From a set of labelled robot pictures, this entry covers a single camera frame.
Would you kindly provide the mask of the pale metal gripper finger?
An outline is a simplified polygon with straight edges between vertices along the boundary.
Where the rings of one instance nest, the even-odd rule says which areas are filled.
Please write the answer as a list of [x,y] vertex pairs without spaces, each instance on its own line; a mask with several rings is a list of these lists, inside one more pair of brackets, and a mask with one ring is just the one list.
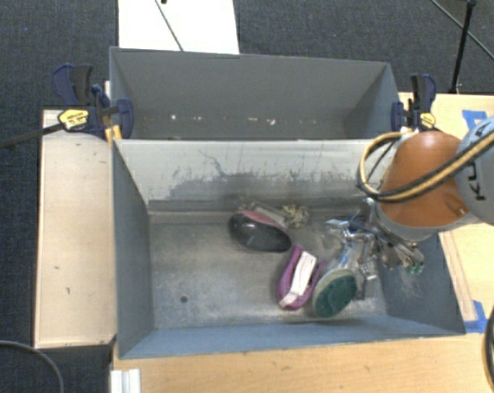
[[334,270],[342,275],[356,274],[356,268],[358,265],[359,251],[355,243],[347,243],[342,248],[341,253],[338,256],[337,264]]
[[374,295],[374,286],[378,281],[375,260],[366,260],[356,266],[356,300],[367,300]]

